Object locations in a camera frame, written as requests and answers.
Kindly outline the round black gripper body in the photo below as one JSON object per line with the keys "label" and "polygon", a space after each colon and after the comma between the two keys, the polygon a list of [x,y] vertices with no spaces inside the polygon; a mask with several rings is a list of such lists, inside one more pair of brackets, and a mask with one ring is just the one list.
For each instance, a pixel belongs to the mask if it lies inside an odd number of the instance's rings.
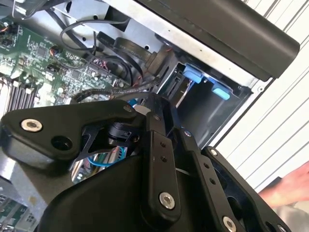
{"label": "round black gripper body", "polygon": [[59,194],[46,208],[39,232],[215,232],[194,200],[192,178],[179,171],[181,216],[168,227],[142,215],[141,158],[130,158]]}

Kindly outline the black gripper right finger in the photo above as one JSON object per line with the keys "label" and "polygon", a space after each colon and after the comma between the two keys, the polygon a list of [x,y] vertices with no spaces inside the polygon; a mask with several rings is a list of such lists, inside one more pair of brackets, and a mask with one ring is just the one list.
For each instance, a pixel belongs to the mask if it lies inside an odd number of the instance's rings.
{"label": "black gripper right finger", "polygon": [[176,167],[187,172],[192,206],[208,232],[288,232],[290,228],[212,146],[199,149],[181,127],[177,110],[167,108],[169,135],[176,143]]}

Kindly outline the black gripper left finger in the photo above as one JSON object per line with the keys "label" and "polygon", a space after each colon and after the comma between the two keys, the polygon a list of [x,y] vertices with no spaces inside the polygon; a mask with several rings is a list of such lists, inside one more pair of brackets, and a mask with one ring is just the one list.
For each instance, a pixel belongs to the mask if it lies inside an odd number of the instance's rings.
{"label": "black gripper left finger", "polygon": [[151,93],[146,106],[149,112],[143,115],[124,100],[97,101],[15,110],[2,118],[0,146],[25,174],[14,186],[23,199],[34,192],[44,202],[42,210],[34,205],[36,218],[41,220],[51,202],[76,185],[70,177],[75,161],[124,146],[127,157],[98,174],[141,158],[140,208],[147,224],[180,219],[173,146],[166,135],[169,102]]}

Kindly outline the person's hand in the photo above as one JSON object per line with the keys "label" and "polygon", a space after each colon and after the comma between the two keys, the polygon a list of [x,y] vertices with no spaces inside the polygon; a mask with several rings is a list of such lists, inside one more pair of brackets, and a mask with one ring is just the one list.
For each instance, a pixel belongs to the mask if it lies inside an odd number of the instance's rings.
{"label": "person's hand", "polygon": [[260,191],[259,196],[271,208],[308,201],[309,162],[287,174],[276,185]]}

